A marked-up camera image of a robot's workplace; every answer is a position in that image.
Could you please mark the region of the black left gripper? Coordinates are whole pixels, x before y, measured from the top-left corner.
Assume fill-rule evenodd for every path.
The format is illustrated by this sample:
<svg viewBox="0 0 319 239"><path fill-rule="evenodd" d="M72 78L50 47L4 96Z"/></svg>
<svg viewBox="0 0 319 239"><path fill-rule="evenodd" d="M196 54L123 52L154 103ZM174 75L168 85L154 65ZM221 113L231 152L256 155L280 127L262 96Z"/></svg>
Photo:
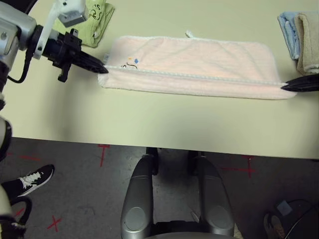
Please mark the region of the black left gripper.
<svg viewBox="0 0 319 239"><path fill-rule="evenodd" d="M48 39L42 55L51 61L53 66L61 69L58 81L67 81L72 64L93 73L108 73L101 60L81 51L81 45L82 40L78 38L78 30L75 28L64 35L59 33L56 39Z"/></svg>

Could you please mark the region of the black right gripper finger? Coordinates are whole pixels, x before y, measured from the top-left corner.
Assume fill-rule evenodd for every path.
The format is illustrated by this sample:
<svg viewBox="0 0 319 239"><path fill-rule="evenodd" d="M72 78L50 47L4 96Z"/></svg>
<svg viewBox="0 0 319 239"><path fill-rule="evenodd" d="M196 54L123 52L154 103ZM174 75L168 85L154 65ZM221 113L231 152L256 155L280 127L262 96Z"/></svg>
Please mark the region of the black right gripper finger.
<svg viewBox="0 0 319 239"><path fill-rule="evenodd" d="M290 92L315 92L319 90L318 83L302 83L302 84L287 84L281 89Z"/></svg>
<svg viewBox="0 0 319 239"><path fill-rule="evenodd" d="M319 75L307 75L298 77L286 82L288 85L317 85L319 83Z"/></svg>

